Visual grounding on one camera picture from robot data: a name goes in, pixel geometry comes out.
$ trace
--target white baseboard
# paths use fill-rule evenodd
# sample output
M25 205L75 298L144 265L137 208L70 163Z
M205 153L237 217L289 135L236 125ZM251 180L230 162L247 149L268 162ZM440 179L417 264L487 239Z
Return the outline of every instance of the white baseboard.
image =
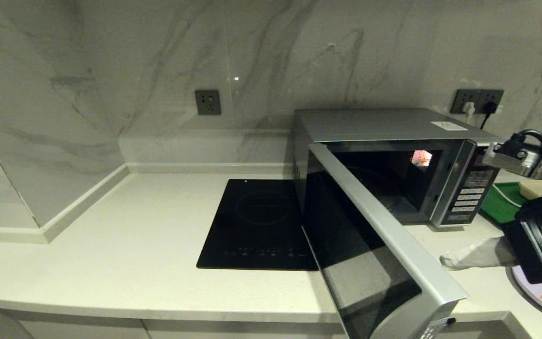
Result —
M97 200L108 193L112 187L128 176L129 167L123 164L108 174L106 178L86 191L84 195L75 200L67 208L38 229L18 229L0 227L0 242L26 242L33 244L49 244L56 236L62 233L73 221L81 216Z
M292 175L291 163L127 163L137 174L284 174Z

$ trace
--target microwave oven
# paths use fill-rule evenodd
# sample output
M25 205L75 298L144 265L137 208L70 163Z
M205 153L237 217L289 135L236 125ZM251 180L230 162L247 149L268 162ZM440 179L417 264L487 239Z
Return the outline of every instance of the microwave oven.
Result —
M297 110L303 231L350 339L432 338L465 291L403 224L471 222L501 138L426 109Z

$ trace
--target black appliance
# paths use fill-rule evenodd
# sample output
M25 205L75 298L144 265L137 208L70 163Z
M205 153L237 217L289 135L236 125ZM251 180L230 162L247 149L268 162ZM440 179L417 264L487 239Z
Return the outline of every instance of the black appliance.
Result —
M293 181L229 180L196 266L317 271Z

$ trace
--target power cord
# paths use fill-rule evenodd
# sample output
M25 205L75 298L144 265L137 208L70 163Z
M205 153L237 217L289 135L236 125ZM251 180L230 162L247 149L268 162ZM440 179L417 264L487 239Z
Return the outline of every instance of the power cord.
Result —
M486 103L486 105L482 106L482 111L486 112L486 115L484 116L482 125L480 125L480 129L484 129L484 124L486 124L488 118L490 118L491 115L497 111L497 104L493 103L492 101L490 103Z
M495 191L497 191L505 200L507 200L507 202L509 202L510 204L516 206L517 208L521 208L522 205L521 204L516 204L514 201L512 201L510 198L507 197L507 195L505 195L505 193L503 193L503 191L501 191L499 189L499 187L495 186L495 184L493 184L493 188L495 189Z

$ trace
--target white container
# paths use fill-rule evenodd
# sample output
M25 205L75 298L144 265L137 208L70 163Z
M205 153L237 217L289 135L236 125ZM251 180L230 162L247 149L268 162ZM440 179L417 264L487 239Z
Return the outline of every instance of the white container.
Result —
M542 197L542 180L527 180L520 182L520 195L528 200Z

